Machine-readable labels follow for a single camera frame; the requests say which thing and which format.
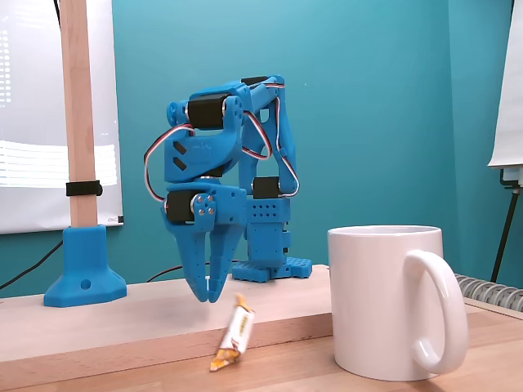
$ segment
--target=white screen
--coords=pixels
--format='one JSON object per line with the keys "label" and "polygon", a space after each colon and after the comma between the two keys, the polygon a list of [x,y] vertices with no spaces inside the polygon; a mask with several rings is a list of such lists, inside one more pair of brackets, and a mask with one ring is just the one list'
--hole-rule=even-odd
{"label": "white screen", "polygon": [[[98,222],[123,214],[111,0],[87,0]],[[0,0],[0,234],[70,225],[60,29],[52,0]]]}

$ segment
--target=black tripod leg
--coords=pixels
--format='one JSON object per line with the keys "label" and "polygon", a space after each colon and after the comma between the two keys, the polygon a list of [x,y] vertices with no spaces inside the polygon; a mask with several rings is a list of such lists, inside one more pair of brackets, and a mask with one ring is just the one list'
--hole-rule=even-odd
{"label": "black tripod leg", "polygon": [[516,210],[516,203],[519,195],[519,188],[512,191],[510,207],[508,208],[507,219],[505,220],[505,227],[503,227],[503,234],[501,236],[501,241],[499,242],[498,255],[496,256],[496,263],[494,264],[494,270],[492,271],[490,282],[495,283],[498,280],[499,268],[501,267],[501,260],[503,259],[503,253],[505,252],[505,245],[507,245],[508,232],[510,231],[510,225],[512,224],[512,218],[514,217],[514,211]]}

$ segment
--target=gripper claw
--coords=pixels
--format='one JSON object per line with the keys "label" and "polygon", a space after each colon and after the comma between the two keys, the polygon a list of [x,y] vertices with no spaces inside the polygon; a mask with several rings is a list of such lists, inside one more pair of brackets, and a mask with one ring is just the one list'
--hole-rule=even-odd
{"label": "gripper claw", "polygon": [[[220,297],[245,230],[246,199],[243,189],[206,184],[206,189],[193,199],[194,224],[173,223],[162,208],[165,224],[177,240],[186,281],[201,302],[216,302]],[[205,270],[207,233],[211,242],[209,279]]]}

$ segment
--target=gray hose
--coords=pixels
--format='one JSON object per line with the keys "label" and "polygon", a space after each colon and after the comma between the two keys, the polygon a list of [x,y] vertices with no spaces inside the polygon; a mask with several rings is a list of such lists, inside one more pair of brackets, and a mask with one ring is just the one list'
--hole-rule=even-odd
{"label": "gray hose", "polygon": [[459,274],[456,274],[456,279],[466,298],[523,312],[523,290],[519,288]]}

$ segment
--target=blue plastic part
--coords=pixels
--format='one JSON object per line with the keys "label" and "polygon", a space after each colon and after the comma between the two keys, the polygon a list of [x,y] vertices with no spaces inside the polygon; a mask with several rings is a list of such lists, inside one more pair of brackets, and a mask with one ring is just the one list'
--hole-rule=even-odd
{"label": "blue plastic part", "polygon": [[232,278],[249,282],[265,283],[269,281],[270,272],[266,267],[258,267],[248,261],[238,261],[232,267]]}
{"label": "blue plastic part", "polygon": [[264,268],[248,261],[241,261],[232,267],[232,277],[249,282],[265,283],[270,279],[309,278],[312,273],[312,261],[287,257],[278,268]]}
{"label": "blue plastic part", "polygon": [[287,257],[285,264],[279,268],[270,269],[270,278],[309,278],[312,273],[312,261]]}
{"label": "blue plastic part", "polygon": [[291,219],[288,198],[259,198],[247,201],[247,223],[284,223]]}
{"label": "blue plastic part", "polygon": [[[284,83],[284,78],[276,75],[267,82]],[[293,134],[287,117],[287,105],[285,103],[285,89],[266,87],[264,84],[254,88],[251,91],[253,101],[253,113],[259,116],[260,109],[269,109],[269,118],[263,123],[269,141],[273,146],[273,155],[278,164],[279,188],[284,194],[290,194],[296,189],[296,181],[292,173],[284,163],[283,157],[291,163],[295,171],[296,164],[296,147],[294,144]],[[280,152],[276,148],[276,106],[274,99],[279,97],[279,144]],[[265,146],[263,139],[259,136],[256,128],[250,122],[244,122],[244,133],[242,135],[242,145],[261,153]],[[257,174],[258,160],[250,155],[243,154],[239,160],[239,186],[247,190],[247,194],[253,194],[252,183]]]}
{"label": "blue plastic part", "polygon": [[[176,123],[186,122],[183,103],[169,105],[175,108]],[[173,184],[191,182],[216,167],[224,167],[228,172],[242,154],[240,130],[244,118],[243,104],[238,97],[226,99],[226,113],[223,119],[224,128],[218,135],[189,136],[188,131],[178,131],[164,143],[164,178]],[[179,142],[185,152],[178,151],[174,144]],[[181,160],[186,167],[178,167],[174,161]]]}
{"label": "blue plastic part", "polygon": [[[163,207],[161,212],[167,229],[176,237],[184,275],[190,289],[199,301],[216,302],[226,283],[239,239],[245,230],[247,194],[244,189],[221,185],[216,179],[197,180],[168,187],[169,191],[183,189],[200,191],[194,199],[194,224],[173,224],[167,219]],[[202,197],[202,202],[198,201],[199,196]],[[208,281],[205,274],[207,233],[211,243]]]}
{"label": "blue plastic part", "polygon": [[64,230],[64,274],[43,297],[45,306],[98,304],[127,295],[125,280],[108,266],[103,225]]}
{"label": "blue plastic part", "polygon": [[[283,157],[296,168],[296,157],[292,133],[288,125],[285,92],[266,86],[266,83],[284,83],[279,75],[270,76],[257,85],[247,86],[241,81],[227,82],[196,92],[189,100],[200,96],[226,93],[223,130],[219,134],[192,136],[188,131],[178,131],[164,144],[164,178],[171,185],[169,191],[190,189],[199,191],[204,200],[194,203],[194,224],[176,225],[168,221],[162,207],[166,226],[178,243],[184,274],[191,290],[200,301],[214,302],[220,296],[232,257],[241,234],[248,240],[249,261],[262,269],[256,270],[257,281],[270,278],[268,267],[279,268],[285,262],[284,248],[290,246],[290,233],[284,231],[284,222],[290,219],[290,202],[287,199],[263,200],[265,211],[261,213],[256,201],[249,201],[251,184],[256,175],[257,160],[242,153],[242,146],[259,154],[264,143],[256,128],[244,111],[260,118],[260,110],[269,109],[269,121],[264,123],[266,134],[273,146],[279,165],[280,189],[285,193],[295,190],[293,176],[284,164]],[[276,149],[275,98],[280,99],[280,152]],[[188,100],[172,102],[167,109],[169,124],[190,122],[186,112]],[[206,178],[208,172],[218,167],[228,172],[236,163],[239,165],[240,187],[227,187],[218,180]],[[214,215],[208,213],[212,208]],[[210,279],[205,278],[205,237],[209,233],[211,242]]]}

